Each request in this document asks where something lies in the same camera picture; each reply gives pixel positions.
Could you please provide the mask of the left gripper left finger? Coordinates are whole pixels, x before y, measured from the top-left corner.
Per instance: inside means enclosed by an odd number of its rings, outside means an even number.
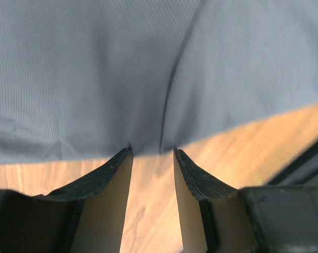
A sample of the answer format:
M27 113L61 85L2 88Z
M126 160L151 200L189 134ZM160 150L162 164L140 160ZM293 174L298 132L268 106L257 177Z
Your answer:
M35 239L33 252L119 252L130 190L133 154L122 149L79 179L37 195L47 203L72 205L68 222L51 242Z

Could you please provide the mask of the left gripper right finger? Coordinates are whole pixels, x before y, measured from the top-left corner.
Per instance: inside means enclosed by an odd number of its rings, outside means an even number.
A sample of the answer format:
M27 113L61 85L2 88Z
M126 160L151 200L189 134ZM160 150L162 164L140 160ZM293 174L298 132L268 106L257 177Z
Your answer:
M184 252L256 252L239 191L174 150L174 181Z

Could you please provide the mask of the dark grey t-shirt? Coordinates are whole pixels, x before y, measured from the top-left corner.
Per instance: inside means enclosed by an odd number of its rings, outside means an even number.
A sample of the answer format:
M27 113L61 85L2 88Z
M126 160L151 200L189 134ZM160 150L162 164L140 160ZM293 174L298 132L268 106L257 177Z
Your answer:
M0 1L0 164L160 154L318 102L318 1Z

